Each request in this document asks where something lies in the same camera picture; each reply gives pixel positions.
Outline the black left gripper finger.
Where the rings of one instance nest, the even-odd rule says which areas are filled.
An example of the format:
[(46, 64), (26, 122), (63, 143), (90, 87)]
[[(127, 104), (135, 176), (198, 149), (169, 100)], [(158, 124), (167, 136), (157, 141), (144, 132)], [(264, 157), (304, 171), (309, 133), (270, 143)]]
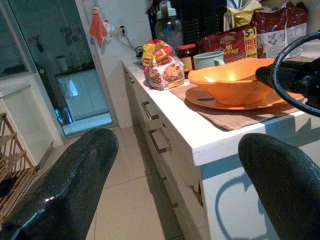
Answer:
[(119, 149), (95, 128), (71, 144), (1, 224), (2, 240), (84, 240)]
[[(281, 63), (278, 73), (278, 82), (283, 89), (291, 89), (293, 86), (293, 82), (295, 76), (297, 75), (297, 71), (294, 67), (296, 67), (296, 61), (288, 60)], [(272, 74), (271, 70), (273, 69), (273, 64), (269, 66), (263, 66), (256, 70), (255, 77), (256, 79), (265, 84), (266, 86), (275, 89), (273, 86)]]
[(270, 135), (249, 133), (240, 162), (281, 240), (320, 238), (320, 168), (301, 149)]

